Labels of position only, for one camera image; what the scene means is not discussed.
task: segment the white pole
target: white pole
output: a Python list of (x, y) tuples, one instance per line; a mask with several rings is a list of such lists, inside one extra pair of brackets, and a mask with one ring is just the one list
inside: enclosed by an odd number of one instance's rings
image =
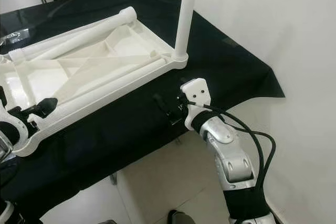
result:
[(132, 21), (136, 20), (136, 12), (133, 7), (127, 7), (120, 11), (119, 14), (112, 16), (111, 18), (107, 19), (106, 21), (89, 28), (83, 33), (80, 33), (76, 37), (73, 37), (58, 46), (44, 52), (43, 54), (39, 55), (38, 57), (34, 58), (33, 60), (50, 60), (54, 59), (66, 52), (73, 50), (81, 45), (85, 45), (88, 43), (92, 38), (99, 36), (108, 32), (109, 30), (113, 30), (118, 26), (131, 23)]
[(180, 17), (178, 21), (175, 50), (173, 59), (185, 61), (188, 58), (187, 45), (189, 39), (190, 25), (193, 17), (195, 0), (182, 0)]

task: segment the vertical white pole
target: vertical white pole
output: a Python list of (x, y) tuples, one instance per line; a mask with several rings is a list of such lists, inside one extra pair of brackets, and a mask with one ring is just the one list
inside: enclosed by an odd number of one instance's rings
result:
[(173, 59), (185, 61), (188, 58), (187, 45), (189, 39), (190, 25), (193, 17), (195, 0), (182, 0), (180, 17), (178, 21), (175, 50)]

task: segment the white wall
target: white wall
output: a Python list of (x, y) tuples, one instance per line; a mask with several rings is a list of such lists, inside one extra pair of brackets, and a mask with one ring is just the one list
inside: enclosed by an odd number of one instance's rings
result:
[(0, 14), (39, 5), (41, 3), (41, 0), (0, 0)]
[(335, 223), (336, 0), (196, 0), (195, 9), (272, 66), (286, 94), (232, 109), (277, 140), (270, 205), (284, 223)]

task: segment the table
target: table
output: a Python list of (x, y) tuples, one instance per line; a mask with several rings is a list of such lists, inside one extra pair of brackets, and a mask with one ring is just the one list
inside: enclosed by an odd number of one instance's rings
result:
[[(117, 14), (133, 6), (138, 19), (174, 46), (180, 0), (63, 0), (1, 16), (9, 33), (29, 27), (31, 37), (1, 49), (38, 42)], [(52, 207), (108, 175), (162, 147), (187, 129), (171, 125), (153, 100), (161, 95), (178, 113), (181, 78), (205, 78), (212, 105), (231, 108), (254, 97), (284, 97), (272, 69), (194, 13), (183, 70), (172, 70), (42, 141), (19, 165), (1, 197), (16, 202), (27, 216)]]

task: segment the floor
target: floor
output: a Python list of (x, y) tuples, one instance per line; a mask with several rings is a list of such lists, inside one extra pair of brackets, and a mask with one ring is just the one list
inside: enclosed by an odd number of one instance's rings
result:
[(194, 132), (118, 171), (48, 211), (44, 224), (164, 224), (171, 209), (196, 224), (226, 224), (228, 212), (212, 154)]

